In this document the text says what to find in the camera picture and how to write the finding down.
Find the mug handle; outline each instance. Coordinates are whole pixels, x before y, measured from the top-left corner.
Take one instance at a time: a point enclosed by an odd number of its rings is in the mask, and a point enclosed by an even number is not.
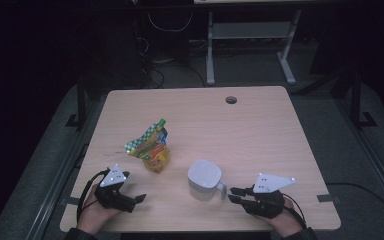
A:
[[[221,200],[224,200],[227,195],[227,186],[222,181],[219,181],[216,186],[221,191]]]

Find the chip bag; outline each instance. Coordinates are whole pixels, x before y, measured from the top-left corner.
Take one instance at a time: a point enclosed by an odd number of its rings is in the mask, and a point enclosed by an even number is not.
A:
[[[166,146],[166,121],[161,119],[158,124],[152,124],[142,137],[128,142],[124,147],[129,156],[142,159],[145,167],[160,173],[168,162],[169,150]]]

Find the round hole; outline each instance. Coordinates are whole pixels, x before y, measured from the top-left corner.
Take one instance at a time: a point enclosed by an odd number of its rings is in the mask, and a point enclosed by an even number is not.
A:
[[[228,104],[235,104],[237,101],[238,101],[238,99],[236,99],[236,98],[233,97],[233,96],[229,96],[229,97],[226,98],[226,102],[227,102]]]

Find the dark background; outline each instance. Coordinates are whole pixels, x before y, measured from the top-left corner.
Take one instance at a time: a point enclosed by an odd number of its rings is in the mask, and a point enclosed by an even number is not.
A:
[[[329,74],[355,57],[363,81],[384,102],[384,1],[374,2],[364,8],[330,9],[329,15],[306,11],[296,39],[320,41],[314,73]],[[126,50],[136,47],[129,25],[134,15],[117,19],[120,25],[106,15],[57,14],[58,7],[52,1],[0,1],[0,212],[58,104],[80,75],[91,96],[146,83],[146,76],[140,74],[141,59]],[[194,32],[206,24],[202,16],[194,17],[192,32],[176,36],[179,46],[189,35],[205,34]],[[123,46],[114,41],[120,34],[127,37]],[[121,56],[130,61],[102,64],[91,59],[89,51],[101,59]]]

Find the cup lid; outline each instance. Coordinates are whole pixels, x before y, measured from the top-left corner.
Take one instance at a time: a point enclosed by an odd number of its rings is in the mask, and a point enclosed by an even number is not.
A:
[[[214,163],[199,159],[188,170],[188,178],[204,188],[213,188],[221,179],[221,170]]]

